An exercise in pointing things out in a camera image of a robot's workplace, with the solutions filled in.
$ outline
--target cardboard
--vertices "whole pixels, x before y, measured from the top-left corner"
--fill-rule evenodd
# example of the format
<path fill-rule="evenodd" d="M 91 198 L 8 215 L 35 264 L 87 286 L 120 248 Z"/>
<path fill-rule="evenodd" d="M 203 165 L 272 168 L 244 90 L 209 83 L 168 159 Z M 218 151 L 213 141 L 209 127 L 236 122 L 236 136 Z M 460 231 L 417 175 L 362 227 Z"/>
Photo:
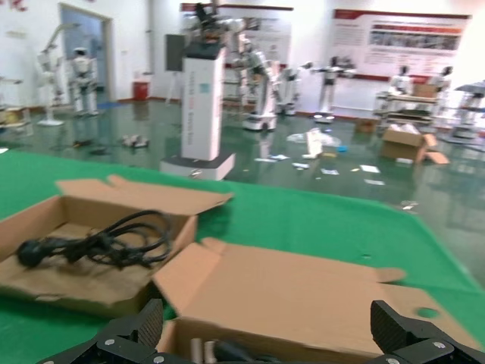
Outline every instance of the cardboard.
<path fill-rule="evenodd" d="M 389 128 L 382 139 L 380 154 L 383 157 L 411 159 L 417 163 L 428 158 L 437 164 L 449 163 L 444 154 L 429 150 L 437 145 L 437 139 L 433 134 L 406 133 Z"/>
<path fill-rule="evenodd" d="M 54 196 L 0 221 L 0 294 L 46 301 L 98 315 L 136 313 L 152 293 L 157 292 L 150 287 L 150 282 L 164 262 L 153 265 L 152 269 L 133 266 L 120 271 L 85 258 L 68 265 L 62 257 L 53 257 L 37 268 L 28 269 L 17 262 L 15 251 L 25 240 L 45 236 L 83 238 L 127 215 L 143 209 L 157 209 L 171 215 L 171 259 L 194 241 L 195 214 L 219 206 L 232 196 L 138 184 L 118 176 L 111 176 L 110 182 L 59 181 L 63 196 Z M 155 217 L 140 220 L 160 224 Z M 134 236 L 122 238 L 131 244 L 139 243 Z M 158 255 L 163 249 L 153 254 Z"/>
<path fill-rule="evenodd" d="M 373 133 L 377 124 L 379 124 L 378 119 L 358 119 L 355 121 L 355 132 L 356 133 Z"/>
<path fill-rule="evenodd" d="M 438 89 L 434 85 L 415 84 L 412 95 L 435 99 L 437 97 L 437 93 Z"/>
<path fill-rule="evenodd" d="M 229 338 L 283 361 L 363 362 L 381 354 L 371 336 L 372 300 L 414 318 L 420 308 L 435 309 L 436 326 L 478 347 L 424 291 L 389 284 L 403 277 L 396 268 L 206 239 L 153 277 L 179 314 L 158 349 L 187 358 L 191 338 Z"/>

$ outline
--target robot body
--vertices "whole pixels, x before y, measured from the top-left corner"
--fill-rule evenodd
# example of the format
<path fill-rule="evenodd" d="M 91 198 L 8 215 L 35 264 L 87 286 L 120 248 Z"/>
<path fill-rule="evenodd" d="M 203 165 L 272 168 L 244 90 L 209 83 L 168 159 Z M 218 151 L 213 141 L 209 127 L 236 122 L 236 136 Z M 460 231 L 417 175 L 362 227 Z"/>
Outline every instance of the robot body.
<path fill-rule="evenodd" d="M 70 62 L 70 86 L 75 111 L 78 114 L 87 112 L 89 115 L 97 115 L 98 66 L 96 59 L 88 57 L 87 51 L 82 48 L 75 49 L 74 52 L 76 56 Z"/>

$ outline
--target wall poster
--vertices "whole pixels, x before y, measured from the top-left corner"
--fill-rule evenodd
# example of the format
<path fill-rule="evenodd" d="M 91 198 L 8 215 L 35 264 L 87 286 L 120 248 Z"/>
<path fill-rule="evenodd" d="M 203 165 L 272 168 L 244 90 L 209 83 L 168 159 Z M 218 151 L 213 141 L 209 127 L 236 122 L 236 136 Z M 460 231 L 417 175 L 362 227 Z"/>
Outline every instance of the wall poster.
<path fill-rule="evenodd" d="M 470 17 L 336 9 L 330 57 L 354 66 L 359 78 L 386 80 L 408 65 L 425 79 L 453 66 Z"/>

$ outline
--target red trash bin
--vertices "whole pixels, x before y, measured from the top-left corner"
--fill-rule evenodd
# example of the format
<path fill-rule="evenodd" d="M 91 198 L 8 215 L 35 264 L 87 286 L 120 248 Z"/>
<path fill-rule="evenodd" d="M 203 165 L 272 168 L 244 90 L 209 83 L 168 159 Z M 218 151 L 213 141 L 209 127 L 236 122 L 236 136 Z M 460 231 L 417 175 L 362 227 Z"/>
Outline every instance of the red trash bin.
<path fill-rule="evenodd" d="M 149 98 L 150 82 L 133 82 L 133 99 L 135 101 L 146 101 Z"/>

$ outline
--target table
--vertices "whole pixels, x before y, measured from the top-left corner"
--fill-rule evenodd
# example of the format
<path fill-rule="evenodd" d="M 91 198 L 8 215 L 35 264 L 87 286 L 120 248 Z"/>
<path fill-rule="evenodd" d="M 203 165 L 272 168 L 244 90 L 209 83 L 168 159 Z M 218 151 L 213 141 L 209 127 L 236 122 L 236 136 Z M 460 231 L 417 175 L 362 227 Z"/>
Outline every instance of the table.
<path fill-rule="evenodd" d="M 413 215 L 378 202 L 275 187 L 190 180 L 156 171 L 9 151 L 0 155 L 0 218 L 58 193 L 55 181 L 119 174 L 146 183 L 233 192 L 200 216 L 198 239 L 262 246 L 375 267 L 399 267 L 402 284 L 425 289 L 485 344 L 485 295 Z M 167 316 L 173 312 L 166 311 Z M 105 323 L 43 303 L 0 298 L 0 353 L 36 362 L 84 341 Z"/>

